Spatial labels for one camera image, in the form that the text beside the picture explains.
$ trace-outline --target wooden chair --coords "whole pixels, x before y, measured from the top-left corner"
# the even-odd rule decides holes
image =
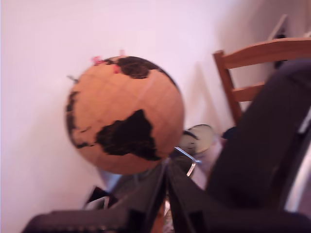
[[[236,124],[242,115],[239,102],[253,100],[262,89],[264,82],[244,88],[234,88],[229,69],[297,58],[311,58],[311,38],[275,39],[256,43],[227,55],[223,50],[214,53],[218,72]]]

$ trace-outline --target globe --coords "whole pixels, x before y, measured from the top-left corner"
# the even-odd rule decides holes
[[[181,94],[157,65],[133,56],[102,60],[85,71],[66,106],[69,138],[89,162],[109,172],[151,169],[178,144]]]

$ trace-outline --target pink push pin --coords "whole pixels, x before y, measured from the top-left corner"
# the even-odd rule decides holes
[[[125,51],[124,50],[120,50],[120,57],[124,57],[125,56]]]
[[[119,74],[119,73],[120,73],[120,67],[117,66],[117,65],[113,65],[113,72],[114,72],[115,74]]]
[[[99,64],[102,63],[101,56],[93,57],[93,58],[92,58],[92,61],[93,61],[93,63],[94,63],[95,66],[98,66]]]

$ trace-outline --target white wall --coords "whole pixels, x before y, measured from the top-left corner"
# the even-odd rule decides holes
[[[269,15],[256,14],[270,0],[248,2],[3,1],[2,232],[19,232],[38,213],[80,208],[94,184],[110,186],[77,154],[65,131],[64,106],[72,86],[66,76],[78,77],[91,65],[93,56],[115,56],[125,49],[128,55],[154,61],[180,86],[186,107],[185,127],[207,123],[218,132],[231,127],[232,118],[211,54],[264,38],[254,32],[248,20],[253,19],[268,34],[265,26],[277,20],[270,11]],[[272,2],[281,15],[289,9],[282,5],[293,1]]]

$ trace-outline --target push pin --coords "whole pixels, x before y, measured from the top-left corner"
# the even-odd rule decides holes
[[[115,74],[119,74],[120,73],[120,67],[118,65],[113,65],[113,72]]]
[[[103,63],[103,61],[101,60],[101,56],[93,57],[92,61],[93,61],[95,66],[98,66],[99,64]]]

